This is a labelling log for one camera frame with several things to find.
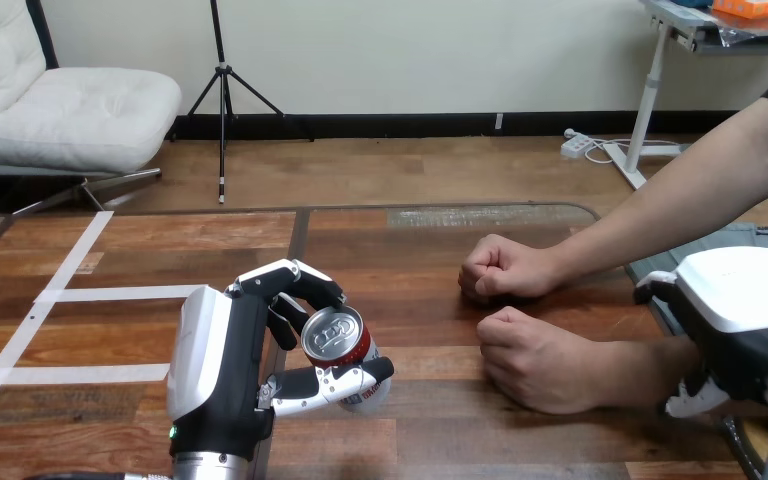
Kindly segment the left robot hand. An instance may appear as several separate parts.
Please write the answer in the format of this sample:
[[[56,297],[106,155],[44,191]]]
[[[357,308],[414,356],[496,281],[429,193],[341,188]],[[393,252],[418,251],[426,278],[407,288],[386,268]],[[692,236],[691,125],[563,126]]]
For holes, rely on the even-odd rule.
[[[228,470],[252,460],[280,416],[377,408],[393,374],[341,287],[298,259],[224,291],[200,287],[181,308],[168,374],[170,455],[177,467]]]

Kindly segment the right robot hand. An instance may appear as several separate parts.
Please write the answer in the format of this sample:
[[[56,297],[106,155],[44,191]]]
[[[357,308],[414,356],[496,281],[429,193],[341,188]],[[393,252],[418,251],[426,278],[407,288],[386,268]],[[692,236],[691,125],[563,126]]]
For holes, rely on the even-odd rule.
[[[635,302],[652,299],[667,304],[703,359],[701,375],[666,401],[668,415],[696,416],[730,400],[768,406],[768,248],[691,254],[637,283]]]

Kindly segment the person's hand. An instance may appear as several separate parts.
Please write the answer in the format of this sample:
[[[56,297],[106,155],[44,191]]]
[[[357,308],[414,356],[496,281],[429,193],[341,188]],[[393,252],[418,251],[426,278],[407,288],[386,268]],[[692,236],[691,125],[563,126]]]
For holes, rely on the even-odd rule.
[[[559,286],[564,276],[563,264],[551,249],[490,234],[463,261],[458,285],[468,298],[489,302],[500,296],[542,296]]]
[[[476,327],[488,379],[517,404],[566,415],[603,406],[606,384],[598,378],[608,345],[585,339],[513,307]]]

